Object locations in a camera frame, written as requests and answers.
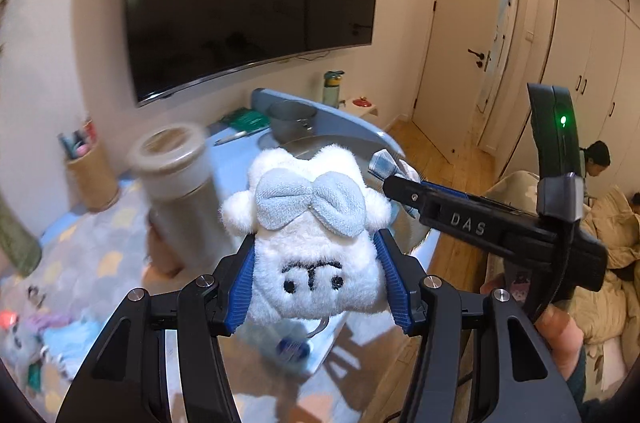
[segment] checkered cloth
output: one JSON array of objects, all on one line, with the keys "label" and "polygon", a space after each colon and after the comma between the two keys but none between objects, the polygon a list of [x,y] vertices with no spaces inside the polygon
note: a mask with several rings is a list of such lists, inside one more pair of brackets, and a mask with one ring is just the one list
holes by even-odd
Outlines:
[{"label": "checkered cloth", "polygon": [[[392,158],[389,152],[386,149],[379,150],[376,152],[371,161],[369,162],[369,173],[379,179],[380,181],[384,181],[389,176],[399,176],[404,179],[410,179],[411,181],[415,181],[420,183],[422,179],[420,175],[415,171],[413,167],[411,167],[406,161],[399,160],[400,168],[396,161]],[[406,213],[412,216],[414,219],[418,217],[418,210],[412,207],[408,207],[406,205],[402,205]]]}]

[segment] black hair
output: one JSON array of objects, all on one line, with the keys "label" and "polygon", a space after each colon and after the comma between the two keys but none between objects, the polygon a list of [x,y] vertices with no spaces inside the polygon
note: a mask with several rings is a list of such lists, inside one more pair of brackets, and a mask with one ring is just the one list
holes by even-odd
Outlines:
[{"label": "black hair", "polygon": [[584,151],[585,163],[591,160],[594,162],[594,164],[600,165],[601,167],[608,167],[609,165],[611,165],[609,147],[607,147],[606,143],[597,140],[596,143],[593,143],[588,148],[582,150]]}]

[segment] blue bow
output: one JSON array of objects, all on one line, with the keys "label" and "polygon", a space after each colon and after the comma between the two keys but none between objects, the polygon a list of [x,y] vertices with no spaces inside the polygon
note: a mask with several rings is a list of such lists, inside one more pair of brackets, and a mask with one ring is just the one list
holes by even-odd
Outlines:
[{"label": "blue bow", "polygon": [[339,172],[327,172],[311,183],[288,169],[272,169],[255,188],[255,204],[258,222],[267,229],[281,229],[307,209],[337,235],[355,237],[365,229],[364,195]]}]

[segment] cup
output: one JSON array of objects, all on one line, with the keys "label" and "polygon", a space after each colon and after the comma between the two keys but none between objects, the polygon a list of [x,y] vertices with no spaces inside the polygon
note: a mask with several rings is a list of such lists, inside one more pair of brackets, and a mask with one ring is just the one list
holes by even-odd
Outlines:
[{"label": "cup", "polygon": [[273,137],[281,144],[314,135],[315,107],[295,100],[274,102],[267,109]]}]

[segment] hand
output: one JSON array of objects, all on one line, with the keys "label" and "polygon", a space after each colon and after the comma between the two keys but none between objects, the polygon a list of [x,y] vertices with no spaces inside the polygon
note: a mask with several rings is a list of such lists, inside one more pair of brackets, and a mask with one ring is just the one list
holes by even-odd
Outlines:
[{"label": "hand", "polygon": [[[486,282],[480,288],[483,295],[495,288],[504,287],[504,275]],[[580,358],[584,334],[575,320],[561,309],[549,305],[534,324],[536,329],[551,348],[551,357],[564,379],[574,373]]]}]

